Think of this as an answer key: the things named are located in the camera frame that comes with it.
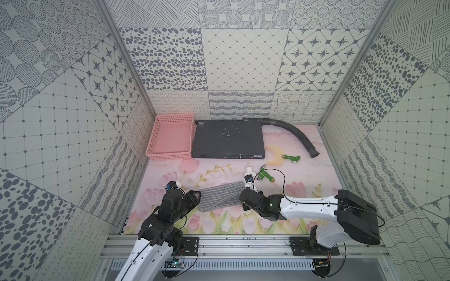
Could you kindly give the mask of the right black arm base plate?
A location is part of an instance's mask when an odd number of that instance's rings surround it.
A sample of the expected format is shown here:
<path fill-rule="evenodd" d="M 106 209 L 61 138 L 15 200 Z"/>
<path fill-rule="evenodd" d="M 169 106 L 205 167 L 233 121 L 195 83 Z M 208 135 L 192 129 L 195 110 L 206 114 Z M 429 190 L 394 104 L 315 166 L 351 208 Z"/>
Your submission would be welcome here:
<path fill-rule="evenodd" d="M 294 256 L 332 256 L 340 255 L 340 251 L 337 246 L 332 248 L 326 248 L 318 244 L 315 240 L 309 237 L 290 237 L 288 245 L 292 250 Z"/>

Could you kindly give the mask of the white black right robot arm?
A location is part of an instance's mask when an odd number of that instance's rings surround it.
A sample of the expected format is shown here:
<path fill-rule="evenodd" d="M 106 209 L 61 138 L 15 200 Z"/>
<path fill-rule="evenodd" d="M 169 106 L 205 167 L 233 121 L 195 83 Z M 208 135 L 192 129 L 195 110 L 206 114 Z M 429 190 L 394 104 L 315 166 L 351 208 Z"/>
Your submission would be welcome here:
<path fill-rule="evenodd" d="M 374 205 L 348 190 L 321 198 L 286 197 L 281 194 L 264 196 L 261 192 L 244 189 L 239 197 L 244 210 L 254 210 L 270 220 L 307 218 L 326 221 L 313 232 L 315 242 L 325 248 L 354 240 L 366 245 L 379 245 L 379 219 Z"/>

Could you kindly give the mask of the grey striped square dishcloth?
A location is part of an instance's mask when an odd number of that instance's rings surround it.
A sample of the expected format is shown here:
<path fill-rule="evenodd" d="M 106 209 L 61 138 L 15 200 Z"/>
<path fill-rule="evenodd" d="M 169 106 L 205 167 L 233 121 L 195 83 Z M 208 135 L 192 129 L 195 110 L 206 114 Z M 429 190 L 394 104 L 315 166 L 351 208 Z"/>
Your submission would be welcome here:
<path fill-rule="evenodd" d="M 244 181 L 237 181 L 201 190 L 199 211 L 206 213 L 219 208 L 233 207 L 241 204 L 241 192 L 246 188 Z"/>

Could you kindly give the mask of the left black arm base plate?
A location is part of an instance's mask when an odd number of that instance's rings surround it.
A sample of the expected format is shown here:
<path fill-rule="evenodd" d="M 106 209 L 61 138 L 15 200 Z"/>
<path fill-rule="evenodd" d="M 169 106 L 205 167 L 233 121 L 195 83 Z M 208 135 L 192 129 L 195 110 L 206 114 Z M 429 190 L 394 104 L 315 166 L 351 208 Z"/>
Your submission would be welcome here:
<path fill-rule="evenodd" d="M 172 256 L 197 256 L 199 237 L 181 237 L 173 244 Z"/>

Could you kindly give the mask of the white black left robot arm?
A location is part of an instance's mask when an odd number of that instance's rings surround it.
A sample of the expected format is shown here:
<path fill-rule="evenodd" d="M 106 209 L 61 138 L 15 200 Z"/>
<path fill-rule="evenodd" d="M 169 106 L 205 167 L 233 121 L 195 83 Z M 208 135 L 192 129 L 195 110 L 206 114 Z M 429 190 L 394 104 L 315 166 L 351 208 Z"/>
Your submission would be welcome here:
<path fill-rule="evenodd" d="M 164 263 L 181 247 L 183 232 L 174 225 L 200 203 L 201 192 L 168 189 L 160 206 L 144 220 L 118 281 L 152 281 Z"/>

